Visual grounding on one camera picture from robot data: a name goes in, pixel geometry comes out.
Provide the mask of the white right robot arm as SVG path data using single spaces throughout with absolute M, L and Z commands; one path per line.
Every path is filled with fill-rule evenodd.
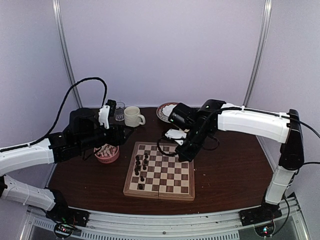
M 294 109 L 288 113 L 263 111 L 209 99 L 199 108 L 177 104 L 168 121 L 176 129 L 168 130 L 165 137 L 178 144 L 175 152 L 181 161 L 191 162 L 205 139 L 217 131 L 249 134 L 256 136 L 260 143 L 269 139 L 280 144 L 278 164 L 266 189 L 264 204 L 256 210 L 261 221 L 276 212 L 275 206 L 305 162 L 299 113 Z

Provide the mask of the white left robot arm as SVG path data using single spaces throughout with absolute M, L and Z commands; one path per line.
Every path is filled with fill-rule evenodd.
M 90 108 L 73 110 L 69 123 L 62 132 L 48 133 L 42 140 L 0 150 L 0 197 L 38 207 L 53 214 L 61 222 L 72 218 L 62 193 L 40 189 L 16 181 L 7 174 L 19 169 L 42 164 L 58 164 L 81 156 L 87 150 L 105 144 L 117 147 L 126 143 L 134 129 L 109 123 L 110 107 L 104 105 L 96 114 Z

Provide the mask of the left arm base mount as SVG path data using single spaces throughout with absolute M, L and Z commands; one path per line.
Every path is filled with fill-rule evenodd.
M 68 208 L 66 210 L 45 211 L 46 217 L 57 223 L 71 225 L 72 227 L 86 227 L 90 213 L 85 210 Z

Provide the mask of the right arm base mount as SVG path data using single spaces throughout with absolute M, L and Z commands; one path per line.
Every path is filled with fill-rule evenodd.
M 263 207 L 256 207 L 241 210 L 239 217 L 242 226 L 256 225 L 259 223 L 271 221 L 282 216 L 281 210 L 271 210 Z

